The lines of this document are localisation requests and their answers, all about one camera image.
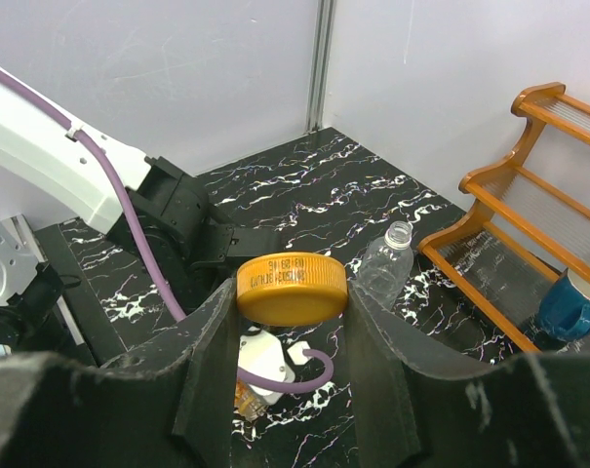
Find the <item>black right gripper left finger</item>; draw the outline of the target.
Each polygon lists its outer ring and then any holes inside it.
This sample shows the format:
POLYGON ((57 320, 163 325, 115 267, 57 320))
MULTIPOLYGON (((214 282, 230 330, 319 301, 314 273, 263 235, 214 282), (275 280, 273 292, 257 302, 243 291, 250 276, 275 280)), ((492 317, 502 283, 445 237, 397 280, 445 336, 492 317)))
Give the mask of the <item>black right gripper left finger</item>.
POLYGON ((100 368, 0 357, 0 467, 226 467, 238 361, 236 284, 100 368))

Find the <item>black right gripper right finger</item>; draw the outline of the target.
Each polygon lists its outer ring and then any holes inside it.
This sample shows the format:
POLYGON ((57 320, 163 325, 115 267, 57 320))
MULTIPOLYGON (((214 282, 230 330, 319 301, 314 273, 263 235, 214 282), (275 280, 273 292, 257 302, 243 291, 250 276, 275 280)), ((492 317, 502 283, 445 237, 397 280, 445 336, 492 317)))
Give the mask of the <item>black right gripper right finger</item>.
POLYGON ((590 354, 465 356, 350 283, 344 336, 364 467, 590 467, 590 354))

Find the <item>orange juice bottle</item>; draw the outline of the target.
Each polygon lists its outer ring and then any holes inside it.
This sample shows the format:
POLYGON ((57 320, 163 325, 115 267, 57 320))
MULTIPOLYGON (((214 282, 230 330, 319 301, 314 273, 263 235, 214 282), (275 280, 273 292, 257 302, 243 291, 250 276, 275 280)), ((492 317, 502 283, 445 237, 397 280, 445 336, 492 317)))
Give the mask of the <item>orange juice bottle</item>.
POLYGON ((238 379, 235 388, 234 408, 247 421, 253 422, 266 413, 267 405, 245 382, 238 379))

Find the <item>orange bottle cap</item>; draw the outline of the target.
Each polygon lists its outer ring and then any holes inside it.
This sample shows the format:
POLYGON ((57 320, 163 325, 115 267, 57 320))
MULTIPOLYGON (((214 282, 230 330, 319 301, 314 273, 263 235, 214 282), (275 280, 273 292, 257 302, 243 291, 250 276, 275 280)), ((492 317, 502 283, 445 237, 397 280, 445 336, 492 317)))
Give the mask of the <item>orange bottle cap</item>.
POLYGON ((247 319, 302 327, 339 316, 348 302, 346 271, 318 253, 283 252, 253 258, 236 275, 237 307, 247 319))

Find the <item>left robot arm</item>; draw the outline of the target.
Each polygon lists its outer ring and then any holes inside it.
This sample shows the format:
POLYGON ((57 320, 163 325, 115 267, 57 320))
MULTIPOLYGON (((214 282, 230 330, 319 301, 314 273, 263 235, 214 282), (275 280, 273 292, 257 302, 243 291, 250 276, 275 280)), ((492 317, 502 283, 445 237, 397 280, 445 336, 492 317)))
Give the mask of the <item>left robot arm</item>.
POLYGON ((0 346, 100 365, 196 311, 245 261, 282 249, 277 232, 237 225, 194 176, 97 131, 0 68, 0 166, 60 201, 139 259, 151 300, 109 305, 118 274, 83 272, 64 228, 34 246, 0 221, 0 346))

